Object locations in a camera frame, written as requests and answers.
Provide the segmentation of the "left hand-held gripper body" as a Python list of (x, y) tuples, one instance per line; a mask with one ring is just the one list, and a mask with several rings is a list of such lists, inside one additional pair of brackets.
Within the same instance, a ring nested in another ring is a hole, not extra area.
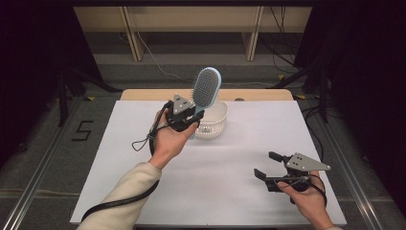
[(166, 115), (168, 125), (178, 132), (186, 130), (190, 126), (189, 119), (196, 114), (191, 111), (193, 106), (193, 103), (175, 94), (173, 100), (169, 101), (169, 110)]

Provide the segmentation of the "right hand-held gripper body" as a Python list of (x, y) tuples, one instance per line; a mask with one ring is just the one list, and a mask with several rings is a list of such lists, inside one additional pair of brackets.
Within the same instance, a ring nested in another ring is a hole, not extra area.
[(269, 192), (280, 192), (281, 189), (278, 187), (280, 181), (286, 183), (297, 192), (304, 192), (310, 187), (310, 173), (312, 171), (329, 171), (331, 169), (331, 166), (298, 152), (288, 157), (290, 160), (287, 163), (280, 162), (286, 168), (287, 175), (283, 177), (268, 177), (271, 179), (270, 183), (266, 183)]

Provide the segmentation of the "white plastic basket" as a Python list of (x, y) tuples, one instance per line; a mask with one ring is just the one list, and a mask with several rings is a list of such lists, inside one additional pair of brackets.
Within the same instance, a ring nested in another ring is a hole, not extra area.
[(195, 137), (203, 140), (211, 140), (222, 134), (228, 116), (228, 105), (222, 101), (215, 102), (207, 108), (204, 117), (200, 120), (200, 126), (195, 132)]

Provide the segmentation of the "light blue hairbrush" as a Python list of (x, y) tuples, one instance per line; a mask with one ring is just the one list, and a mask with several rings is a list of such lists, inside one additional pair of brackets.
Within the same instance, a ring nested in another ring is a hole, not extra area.
[(206, 110), (214, 104), (220, 85), (221, 75), (217, 69), (206, 67), (198, 73), (192, 89), (194, 115), (206, 115)]

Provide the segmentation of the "person's right hand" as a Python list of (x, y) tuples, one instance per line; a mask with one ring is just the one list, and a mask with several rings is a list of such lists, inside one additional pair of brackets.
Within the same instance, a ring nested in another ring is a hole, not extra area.
[(283, 181), (278, 183), (278, 187), (293, 199), (299, 212), (311, 223), (315, 230), (328, 230), (334, 224), (327, 213), (323, 197), (325, 187), (318, 172), (313, 171), (310, 174), (311, 183), (314, 187), (310, 187), (304, 192), (297, 192)]

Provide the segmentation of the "person's left hand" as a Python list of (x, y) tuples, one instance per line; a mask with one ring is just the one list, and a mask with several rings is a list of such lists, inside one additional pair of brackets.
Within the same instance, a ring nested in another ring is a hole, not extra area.
[(181, 132), (175, 131), (171, 127), (160, 129), (156, 135), (154, 153), (148, 163), (158, 170), (162, 170), (172, 158), (182, 151), (197, 127), (198, 123), (193, 123)]

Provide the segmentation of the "white table mat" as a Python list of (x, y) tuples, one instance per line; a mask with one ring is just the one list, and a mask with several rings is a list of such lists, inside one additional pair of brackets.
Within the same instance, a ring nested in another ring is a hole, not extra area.
[[(119, 179), (150, 153), (142, 140), (160, 101), (118, 101), (71, 217), (101, 202)], [(143, 227), (291, 227), (306, 219), (288, 195), (268, 192), (254, 175), (283, 176), (269, 152), (310, 158), (318, 153), (294, 101), (230, 102), (224, 131), (211, 140), (194, 138), (164, 168), (137, 224)]]

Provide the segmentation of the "light wooden table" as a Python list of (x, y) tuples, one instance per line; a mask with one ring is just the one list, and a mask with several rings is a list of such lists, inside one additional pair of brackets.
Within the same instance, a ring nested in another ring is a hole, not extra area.
[[(122, 101), (167, 101), (179, 94), (190, 99), (190, 89), (126, 89)], [(293, 101), (286, 89), (220, 89), (217, 98), (221, 101)]]

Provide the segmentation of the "black metal stand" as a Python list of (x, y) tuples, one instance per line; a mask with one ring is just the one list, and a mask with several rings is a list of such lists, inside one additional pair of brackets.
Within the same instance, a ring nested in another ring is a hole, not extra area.
[(314, 61), (306, 68), (293, 74), (285, 80), (280, 81), (270, 89), (283, 89), (290, 83), (306, 77), (302, 90), (306, 94), (318, 92), (319, 94), (319, 110), (323, 121), (327, 122), (327, 64), (323, 61)]
[(52, 70), (56, 78), (56, 89), (59, 104), (59, 127), (63, 127), (69, 112), (68, 112), (68, 98), (66, 90), (70, 89), (75, 97), (83, 97), (86, 89), (83, 82), (90, 82), (107, 92), (122, 92), (122, 89), (110, 86), (103, 81), (102, 77), (93, 77), (77, 67), (69, 65), (53, 65)]

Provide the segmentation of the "dark curtain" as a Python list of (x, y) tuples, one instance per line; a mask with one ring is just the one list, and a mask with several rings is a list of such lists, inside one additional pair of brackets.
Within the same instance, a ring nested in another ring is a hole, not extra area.
[(16, 153), (56, 92), (58, 75), (77, 94), (102, 78), (73, 8), (0, 0), (0, 168)]
[(298, 62), (333, 55), (331, 93), (406, 216), (406, 0), (311, 0)]

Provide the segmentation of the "metal floor rail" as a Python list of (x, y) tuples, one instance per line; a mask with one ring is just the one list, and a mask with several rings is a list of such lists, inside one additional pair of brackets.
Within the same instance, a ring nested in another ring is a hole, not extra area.
[(56, 130), (53, 139), (46, 149), (45, 153), (43, 154), (41, 160), (39, 161), (34, 175), (31, 177), (28, 185), (25, 189), (20, 193), (20, 196), (17, 199), (16, 204), (11, 209), (9, 216), (7, 217), (6, 222), (0, 227), (0, 230), (18, 230), (22, 220), (26, 216), (33, 200), (34, 196), (40, 187), (52, 161), (56, 154), (56, 151), (62, 141), (62, 138), (65, 135), (65, 132), (70, 125), (74, 115), (76, 114), (79, 106), (81, 104), (81, 98), (75, 97), (72, 100), (72, 103), (69, 107), (69, 113), (67, 118), (65, 119), (64, 123), (59, 126)]
[(314, 99), (298, 104), (319, 156), (332, 167), (327, 177), (345, 214), (346, 230), (384, 230), (378, 208), (390, 205), (392, 199), (361, 158), (344, 121), (331, 110), (325, 123)]

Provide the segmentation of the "beige wooden furniture frame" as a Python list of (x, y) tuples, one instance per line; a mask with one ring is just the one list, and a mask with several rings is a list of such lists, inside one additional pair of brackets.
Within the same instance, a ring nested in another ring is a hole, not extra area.
[(310, 7), (75, 7), (86, 32), (123, 32), (133, 59), (143, 59), (151, 33), (239, 33), (252, 61), (260, 33), (302, 33)]

